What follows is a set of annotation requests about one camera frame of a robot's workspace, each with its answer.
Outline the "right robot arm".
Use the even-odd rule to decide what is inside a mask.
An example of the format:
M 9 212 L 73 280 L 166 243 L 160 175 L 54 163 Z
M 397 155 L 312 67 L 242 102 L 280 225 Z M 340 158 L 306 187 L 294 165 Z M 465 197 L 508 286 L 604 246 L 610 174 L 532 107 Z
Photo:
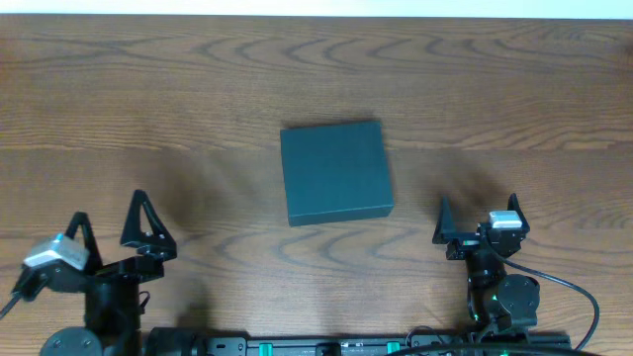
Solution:
M 514 194 L 506 209 L 490 212 L 473 232 L 458 230 L 449 201 L 441 201 L 432 242 L 446 247 L 448 260 L 466 263 L 467 307 L 476 323 L 470 340 L 480 343 L 498 334 L 523 333 L 537 324 L 539 283 L 505 270 L 505 260 L 520 250 L 529 231 Z

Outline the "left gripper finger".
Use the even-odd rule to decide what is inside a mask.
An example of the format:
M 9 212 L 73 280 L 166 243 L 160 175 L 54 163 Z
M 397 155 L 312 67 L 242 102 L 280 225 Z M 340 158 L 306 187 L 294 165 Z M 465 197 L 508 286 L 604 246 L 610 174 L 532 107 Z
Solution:
M 93 275 L 97 270 L 103 267 L 103 262 L 89 217 L 86 213 L 76 212 L 73 215 L 65 231 L 65 235 L 74 239 L 78 230 L 81 231 L 83 245 L 88 250 L 88 258 L 84 271 Z
M 143 190 L 133 193 L 120 245 L 134 248 L 137 254 L 156 260 L 169 261 L 177 257 L 174 238 Z

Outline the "black gift box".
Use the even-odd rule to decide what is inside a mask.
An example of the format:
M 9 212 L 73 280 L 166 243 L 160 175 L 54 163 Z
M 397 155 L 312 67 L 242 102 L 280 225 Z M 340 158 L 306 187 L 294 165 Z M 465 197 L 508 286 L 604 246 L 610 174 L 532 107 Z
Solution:
M 393 210 L 379 122 L 286 129 L 280 139 L 289 225 L 384 218 Z

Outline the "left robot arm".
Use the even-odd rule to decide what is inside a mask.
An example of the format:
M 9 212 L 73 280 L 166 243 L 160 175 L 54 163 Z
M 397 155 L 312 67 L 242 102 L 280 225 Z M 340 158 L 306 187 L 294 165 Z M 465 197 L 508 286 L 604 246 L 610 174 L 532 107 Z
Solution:
M 143 190 L 133 193 L 120 244 L 136 254 L 103 262 L 87 214 L 73 215 L 66 231 L 37 243 L 25 257 L 22 272 L 1 310 L 31 302 L 49 289 L 81 294 L 84 323 L 48 339 L 44 355 L 204 355 L 205 338 L 182 328 L 155 328 L 142 334 L 140 318 L 150 294 L 140 285 L 160 279 L 164 264 L 177 256 L 177 245 Z

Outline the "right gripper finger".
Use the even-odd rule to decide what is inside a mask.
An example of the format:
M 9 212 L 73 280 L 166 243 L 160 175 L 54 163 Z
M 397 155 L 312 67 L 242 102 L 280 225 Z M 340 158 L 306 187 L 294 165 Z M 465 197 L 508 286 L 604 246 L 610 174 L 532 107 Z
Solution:
M 448 244 L 454 239 L 456 227 L 452 217 L 449 200 L 443 197 L 441 200 L 439 216 L 432 237 L 433 244 Z
M 515 212 L 515 219 L 510 224 L 509 229 L 520 230 L 522 234 L 530 232 L 530 225 L 525 217 L 522 209 L 520 208 L 518 197 L 515 193 L 511 193 L 508 202 L 507 209 Z

